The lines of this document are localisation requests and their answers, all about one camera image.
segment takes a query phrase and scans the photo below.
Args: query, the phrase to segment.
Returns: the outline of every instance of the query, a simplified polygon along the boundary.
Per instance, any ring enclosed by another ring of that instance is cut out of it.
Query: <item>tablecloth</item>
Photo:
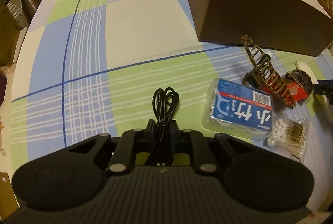
[[[317,79],[333,78],[327,50],[317,58],[272,53],[280,74],[299,60]],[[213,136],[201,126],[209,84],[216,77],[240,83],[251,68],[242,47],[198,42],[187,0],[43,0],[13,81],[13,171],[101,132],[119,136],[144,128],[154,118],[152,95],[159,87],[179,93],[180,129]],[[311,118],[305,164],[316,179],[310,208],[318,207],[333,186],[332,127],[313,100],[283,112]]]

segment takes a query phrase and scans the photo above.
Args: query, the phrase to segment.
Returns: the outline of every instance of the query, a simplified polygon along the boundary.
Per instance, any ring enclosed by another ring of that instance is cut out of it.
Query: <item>ribbed black surface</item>
[[[191,167],[136,166],[129,175],[111,177],[102,192],[82,206],[62,212],[22,207],[5,223],[294,224],[308,214],[305,208],[284,213],[247,208],[216,178],[200,176]]]

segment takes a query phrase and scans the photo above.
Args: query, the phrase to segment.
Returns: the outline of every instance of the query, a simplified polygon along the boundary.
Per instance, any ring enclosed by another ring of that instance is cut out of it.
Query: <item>white banana-shaped object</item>
[[[295,66],[296,66],[296,69],[302,70],[302,71],[306,72],[310,76],[312,84],[318,84],[317,78],[315,77],[315,75],[314,75],[313,71],[311,70],[311,68],[306,63],[304,63],[302,61],[295,61]],[[327,98],[326,98],[325,95],[315,94],[314,97],[322,105],[327,105]]]

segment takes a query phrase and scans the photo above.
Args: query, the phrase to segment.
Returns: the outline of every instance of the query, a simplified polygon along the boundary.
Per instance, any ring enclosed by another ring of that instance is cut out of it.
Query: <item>silver screw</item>
[[[125,169],[126,166],[123,164],[113,164],[109,167],[109,170],[113,172],[123,172]]]
[[[217,167],[214,164],[206,163],[206,164],[202,164],[200,166],[200,169],[204,172],[214,172],[217,170]]]

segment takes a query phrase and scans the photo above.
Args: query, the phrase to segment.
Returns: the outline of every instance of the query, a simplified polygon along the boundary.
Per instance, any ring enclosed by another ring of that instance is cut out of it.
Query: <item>blue stripe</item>
[[[61,89],[61,107],[62,107],[62,116],[63,116],[63,130],[64,130],[64,145],[67,147],[66,143],[66,130],[65,130],[65,104],[64,104],[64,80],[65,80],[65,64],[66,64],[66,54],[67,54],[67,48],[68,48],[68,43],[69,43],[69,37],[71,35],[73,23],[74,23],[74,18],[76,15],[76,12],[79,7],[80,0],[78,1],[78,4],[76,5],[76,9],[73,15],[72,23],[69,28],[69,33],[68,33],[68,38],[67,38],[67,43],[66,43],[66,48],[65,48],[65,54],[64,54],[64,64],[63,64],[63,74],[62,74],[62,89]]]
[[[109,69],[109,70],[100,71],[100,72],[93,73],[93,74],[90,74],[90,75],[86,75],[86,76],[81,76],[81,77],[78,77],[78,78],[70,79],[70,80],[67,80],[67,81],[65,81],[63,83],[59,83],[59,84],[56,84],[56,85],[51,86],[51,87],[47,87],[47,88],[39,90],[39,91],[29,93],[27,95],[24,95],[24,96],[21,96],[19,98],[14,99],[12,101],[12,103],[14,101],[17,101],[17,100],[20,100],[22,98],[31,96],[33,94],[40,93],[40,92],[43,92],[43,91],[46,91],[46,90],[49,90],[49,89],[52,89],[52,88],[55,88],[55,87],[58,87],[58,86],[64,86],[65,84],[67,84],[69,82],[78,81],[80,79],[84,79],[84,78],[87,78],[87,77],[92,77],[92,76],[96,76],[96,75],[99,75],[99,74],[104,74],[104,73],[108,73],[108,72],[112,72],[112,71],[115,71],[115,70],[124,69],[124,68],[128,68],[128,67],[132,67],[132,66],[136,66],[136,65],[141,65],[141,64],[146,64],[146,63],[151,63],[151,62],[156,62],[156,61],[163,61],[163,60],[168,60],[168,59],[183,57],[183,56],[187,56],[187,55],[193,55],[193,54],[198,54],[198,53],[203,53],[203,52],[210,52],[210,51],[214,51],[214,50],[220,50],[220,49],[224,49],[224,48],[230,48],[230,47],[233,47],[233,46],[232,45],[230,45],[230,46],[221,46],[221,47],[215,47],[215,48],[206,49],[206,50],[199,50],[199,51],[187,52],[187,53],[182,53],[182,54],[178,54],[178,55],[172,55],[172,56],[169,56],[169,57],[159,58],[159,59],[155,59],[155,60],[147,60],[147,61],[137,62],[137,63],[124,65],[124,66],[120,66],[120,67]]]

